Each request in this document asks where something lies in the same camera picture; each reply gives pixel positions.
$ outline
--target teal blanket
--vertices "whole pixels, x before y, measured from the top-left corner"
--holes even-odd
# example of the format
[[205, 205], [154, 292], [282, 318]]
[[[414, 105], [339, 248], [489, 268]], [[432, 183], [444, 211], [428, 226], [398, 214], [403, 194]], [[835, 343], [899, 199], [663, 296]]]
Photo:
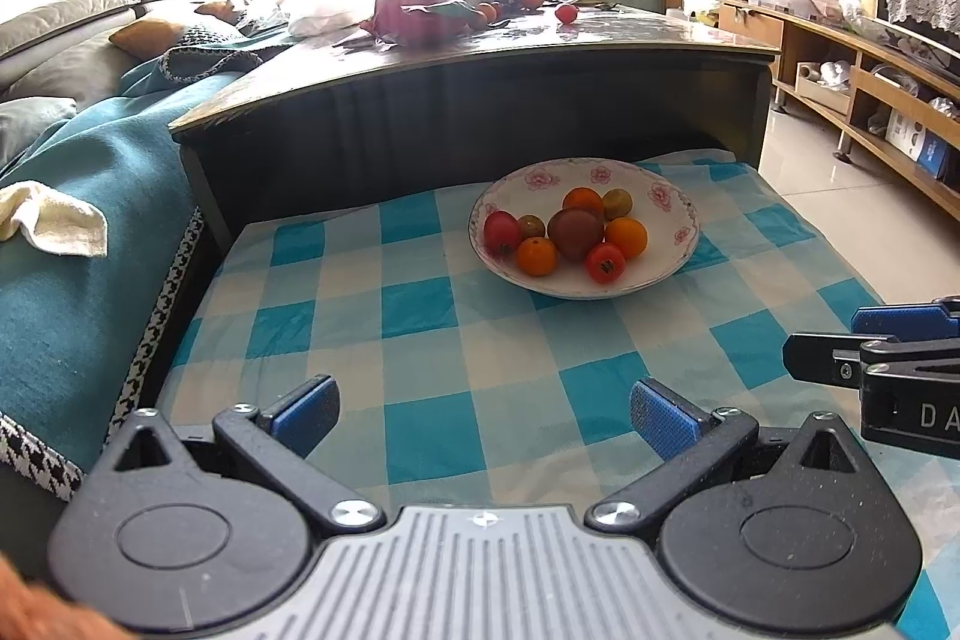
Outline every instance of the teal blanket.
[[232, 83], [219, 73], [179, 90], [157, 62], [37, 140], [0, 188], [37, 180], [107, 217], [107, 258], [0, 242], [0, 413], [83, 470], [113, 406], [194, 203], [167, 124]]

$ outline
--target blue gripper pad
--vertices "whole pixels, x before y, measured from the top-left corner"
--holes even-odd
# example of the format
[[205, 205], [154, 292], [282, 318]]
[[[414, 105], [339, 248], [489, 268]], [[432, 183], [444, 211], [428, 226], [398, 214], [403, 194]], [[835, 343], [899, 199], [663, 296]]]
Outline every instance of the blue gripper pad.
[[267, 432], [301, 458], [307, 458], [330, 434], [340, 417], [340, 389], [328, 378], [272, 420]]
[[960, 319], [935, 303], [861, 307], [850, 325], [853, 333], [891, 333], [901, 342], [960, 336]]
[[664, 461], [683, 453], [701, 437], [695, 418], [642, 381], [630, 391], [630, 424]]

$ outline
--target white floral bowl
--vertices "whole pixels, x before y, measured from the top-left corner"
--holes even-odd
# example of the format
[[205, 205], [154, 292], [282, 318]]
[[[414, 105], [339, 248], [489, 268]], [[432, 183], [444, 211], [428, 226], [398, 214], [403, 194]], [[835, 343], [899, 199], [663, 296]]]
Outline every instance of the white floral bowl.
[[[631, 218], [647, 228], [649, 244], [613, 283], [601, 285], [579, 263], [563, 258], [553, 274], [532, 277], [517, 268], [514, 258], [498, 259], [483, 244], [487, 215], [505, 210], [519, 218], [536, 215], [544, 224], [563, 207], [563, 196], [580, 186], [600, 196], [613, 188], [627, 191], [634, 201]], [[627, 295], [669, 277], [686, 263], [700, 238], [697, 210], [683, 191], [664, 177], [622, 161], [603, 158], [562, 158], [517, 170], [493, 183], [470, 213], [470, 244], [491, 272], [515, 285], [559, 299], [610, 299]]]

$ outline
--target red tomato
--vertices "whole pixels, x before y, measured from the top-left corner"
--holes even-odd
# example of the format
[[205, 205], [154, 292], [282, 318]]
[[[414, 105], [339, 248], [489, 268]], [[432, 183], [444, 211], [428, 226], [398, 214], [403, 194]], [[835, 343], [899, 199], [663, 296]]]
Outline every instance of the red tomato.
[[587, 273], [600, 284], [612, 283], [627, 268], [627, 260], [616, 244], [601, 242], [587, 253]]
[[564, 25], [570, 25], [570, 23], [573, 23], [573, 20], [577, 19], [577, 15], [579, 13], [579, 10], [573, 4], [561, 4], [557, 7], [557, 11], [554, 12], [554, 14], [557, 16], [557, 20]]
[[491, 255], [507, 256], [520, 247], [523, 242], [523, 232], [520, 223], [510, 213], [497, 210], [491, 213], [483, 224], [483, 244]]

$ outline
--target triangular cutout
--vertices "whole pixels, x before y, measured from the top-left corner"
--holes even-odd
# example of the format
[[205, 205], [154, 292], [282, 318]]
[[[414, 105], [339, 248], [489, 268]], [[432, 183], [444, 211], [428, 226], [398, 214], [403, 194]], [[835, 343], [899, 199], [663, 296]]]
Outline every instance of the triangular cutout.
[[114, 471], [128, 472], [143, 467], [162, 467], [169, 463], [170, 456], [163, 450], [157, 433], [153, 429], [138, 429]]
[[810, 469], [827, 469], [832, 472], [854, 472], [850, 457], [840, 445], [840, 441], [833, 432], [817, 432], [813, 435], [813, 442], [806, 449], [802, 466]]

